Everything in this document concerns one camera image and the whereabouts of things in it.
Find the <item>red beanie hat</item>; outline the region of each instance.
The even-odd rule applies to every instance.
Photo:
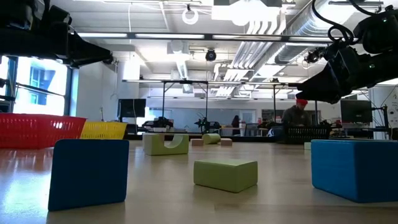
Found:
[[[296,103],[300,103],[302,105],[307,105],[308,101],[307,100],[302,100],[302,99],[296,99]]]

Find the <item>man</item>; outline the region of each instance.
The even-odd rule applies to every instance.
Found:
[[[307,100],[296,99],[296,105],[284,111],[282,116],[283,124],[289,126],[309,126],[310,118],[304,111],[307,104]]]

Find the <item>window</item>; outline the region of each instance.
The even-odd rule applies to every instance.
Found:
[[[53,60],[18,58],[14,113],[63,115],[68,68]]]
[[[7,79],[8,76],[8,58],[5,56],[1,57],[0,61],[0,78]],[[6,94],[6,86],[0,88],[0,95]]]

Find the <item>computer monitor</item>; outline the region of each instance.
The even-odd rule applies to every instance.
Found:
[[[120,118],[145,118],[146,99],[119,100]]]
[[[340,100],[342,123],[370,123],[372,104],[368,100]]]

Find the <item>basket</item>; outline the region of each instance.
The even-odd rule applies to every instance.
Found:
[[[0,113],[0,149],[43,149],[60,139],[78,139],[85,118]]]
[[[284,144],[304,144],[313,139],[329,139],[330,128],[323,126],[278,126],[272,128],[279,132],[277,142]]]
[[[127,123],[86,121],[81,139],[123,139]]]

